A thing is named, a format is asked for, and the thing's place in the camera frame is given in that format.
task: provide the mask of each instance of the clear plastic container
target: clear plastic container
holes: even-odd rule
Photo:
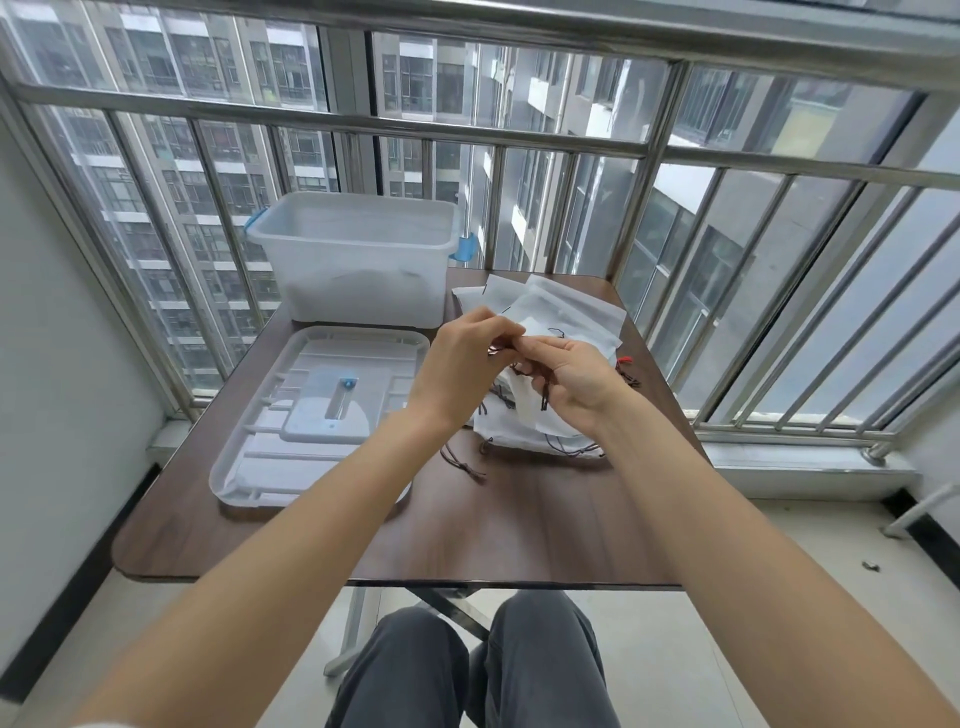
[[[457,207],[336,192],[291,192],[247,228],[296,321],[435,328],[444,321]]]

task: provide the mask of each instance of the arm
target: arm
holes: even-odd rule
[[[486,308],[441,328],[406,409],[171,605],[75,722],[254,726],[400,491],[516,361],[491,342],[522,332]]]
[[[890,635],[589,344],[530,337],[550,403],[610,458],[690,600],[772,728],[956,728]],[[541,390],[542,376],[534,386]]]

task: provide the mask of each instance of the blue handle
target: blue handle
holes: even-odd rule
[[[247,218],[247,222],[245,222],[245,223],[243,224],[243,230],[244,230],[244,232],[246,232],[247,230],[249,230],[249,229],[250,229],[250,226],[256,221],[256,218],[258,218],[260,215],[262,215],[264,212],[266,212],[269,208],[270,208],[269,205],[267,205],[266,207],[262,207],[262,208],[259,209],[257,212],[255,212],[253,215],[251,215],[250,217],[248,217],[248,218]]]
[[[460,238],[460,245],[457,246],[457,252],[451,253],[450,257],[461,263],[470,262],[473,260],[473,256],[476,255],[479,245],[480,243],[477,241],[476,233],[472,232],[469,237]]]

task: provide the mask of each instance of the black baseboard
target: black baseboard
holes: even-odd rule
[[[70,581],[47,613],[43,615],[33,634],[27,638],[10,665],[0,675],[0,698],[14,703],[22,703],[27,699],[27,695],[43,674],[43,670],[57,654],[60,645],[73,629],[73,625],[77,623],[87,604],[110,573],[113,566],[110,559],[110,545],[113,543],[113,538],[159,474],[160,467],[154,465],[143,476],[143,480],[124,503],[116,518],[87,554],[76,573],[70,577]]]
[[[907,493],[905,488],[901,488],[892,496],[885,498],[882,503],[894,518],[899,518],[915,506],[917,501]],[[926,514],[920,516],[906,530],[947,579],[953,582],[953,586],[960,589],[960,546],[944,528],[934,521],[932,516]]]

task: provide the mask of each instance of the white wall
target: white wall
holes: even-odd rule
[[[0,122],[0,669],[150,467],[161,399]]]
[[[924,477],[920,486],[910,489],[917,500],[960,480],[960,387],[910,427],[901,452]],[[930,515],[960,543],[960,497],[941,503]]]

